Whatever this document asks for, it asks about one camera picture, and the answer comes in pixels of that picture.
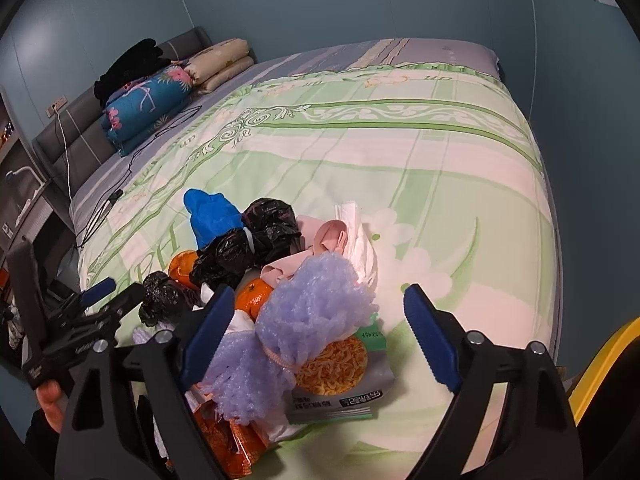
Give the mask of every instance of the yellow curved object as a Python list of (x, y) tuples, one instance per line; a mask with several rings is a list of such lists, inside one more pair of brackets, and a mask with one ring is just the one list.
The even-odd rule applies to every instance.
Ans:
[(620, 357), (630, 343), (640, 337), (640, 317), (634, 321), (623, 325), (600, 349), (596, 357), (591, 361), (589, 367), (576, 384), (571, 396), (569, 405), (574, 414), (576, 426), (584, 413), (587, 411), (590, 402), (593, 400), (602, 381), (609, 373), (610, 368)]

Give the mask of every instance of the black label on package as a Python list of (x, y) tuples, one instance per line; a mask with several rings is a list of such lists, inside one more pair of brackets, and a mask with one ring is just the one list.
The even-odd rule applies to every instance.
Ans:
[(371, 402), (382, 397), (382, 390), (375, 390), (368, 394), (362, 394), (356, 397), (348, 397), (347, 399), (340, 399), (340, 404), (346, 408), (348, 406), (356, 406), (357, 404), (364, 404), (365, 402)]

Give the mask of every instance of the pink flower print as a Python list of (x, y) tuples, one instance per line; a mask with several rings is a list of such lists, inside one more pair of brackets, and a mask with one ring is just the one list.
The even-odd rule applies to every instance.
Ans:
[(174, 81), (178, 81), (182, 85), (191, 86), (191, 76), (189, 76), (189, 74), (187, 74), (179, 66), (172, 66), (166, 71), (166, 73)]
[(121, 129), (122, 123), (118, 118), (118, 110), (116, 108), (109, 108), (108, 115), (109, 115), (109, 122), (111, 123), (111, 127), (114, 130)]

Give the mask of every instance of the loofah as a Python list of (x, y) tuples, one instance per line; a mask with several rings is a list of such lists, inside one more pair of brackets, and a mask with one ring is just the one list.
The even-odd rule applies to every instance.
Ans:
[(271, 293), (254, 332), (222, 338), (200, 389), (213, 394), (226, 420), (247, 424), (269, 410), (282, 410), (282, 394), (295, 385), (296, 370), (329, 343), (369, 324), (378, 308), (373, 293), (357, 279), (340, 254), (309, 257)]

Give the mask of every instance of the mattress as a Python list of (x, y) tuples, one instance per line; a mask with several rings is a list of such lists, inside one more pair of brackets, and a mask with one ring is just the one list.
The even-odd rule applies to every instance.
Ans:
[[(403, 317), (411, 283), (496, 344), (552, 341), (558, 255), (527, 121), (494, 75), (401, 60), (413, 40), (385, 41), (258, 64), (207, 96), (197, 118), (135, 161), (81, 252), (84, 286), (111, 276), (121, 290), (166, 269), (196, 247), (182, 204), (190, 187), (222, 192), (240, 210), (272, 196), (322, 219), (337, 203), (359, 204), (396, 386), (374, 420), (311, 427), (262, 457), (255, 478), (391, 480), (411, 471), (451, 400)], [(339, 59), (349, 50), (348, 63)], [(124, 170), (106, 166), (74, 199), (74, 218)], [(130, 313), (119, 341), (139, 323)], [(496, 385), (468, 468), (484, 461), (504, 394)]]

